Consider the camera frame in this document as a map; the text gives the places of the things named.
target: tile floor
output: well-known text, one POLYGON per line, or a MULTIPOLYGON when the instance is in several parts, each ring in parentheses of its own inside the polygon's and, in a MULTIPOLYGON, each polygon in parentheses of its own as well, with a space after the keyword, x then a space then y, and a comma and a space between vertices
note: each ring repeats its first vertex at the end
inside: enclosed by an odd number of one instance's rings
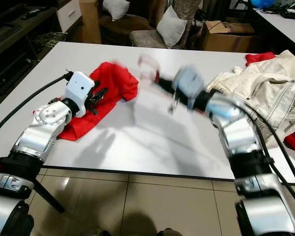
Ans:
POLYGON ((113 236, 154 236, 165 228, 183 236, 240 235, 230 182, 54 169, 37 179, 66 212, 32 192, 33 236, 82 236, 96 226, 113 236))

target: white table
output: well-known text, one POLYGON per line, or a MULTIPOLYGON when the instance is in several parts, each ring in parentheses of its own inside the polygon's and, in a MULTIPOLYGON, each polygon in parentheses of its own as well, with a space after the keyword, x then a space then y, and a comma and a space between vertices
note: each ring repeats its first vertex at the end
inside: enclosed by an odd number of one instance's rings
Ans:
MULTIPOLYGON (((96 44, 58 43, 0 104, 0 121, 33 91, 65 73, 65 69, 90 74, 104 61, 117 61, 140 77, 141 54, 156 58, 161 76, 172 78, 184 64, 193 64, 209 83, 220 72, 245 64, 244 54, 168 49, 147 49, 96 44)), ((63 94, 62 81, 39 94, 0 130, 0 157, 31 123, 32 111, 63 94)), ((171 98, 148 80, 140 80, 136 99, 119 102, 88 134, 76 142, 58 140, 46 167, 125 171, 199 178, 234 179, 210 121, 182 105, 168 114, 171 98)), ((281 152, 270 151, 277 168, 295 183, 281 152)), ((295 163, 295 152, 292 152, 295 163)))
POLYGON ((256 12, 295 43, 295 20, 286 19, 281 15, 265 14, 259 9, 256 9, 256 12))

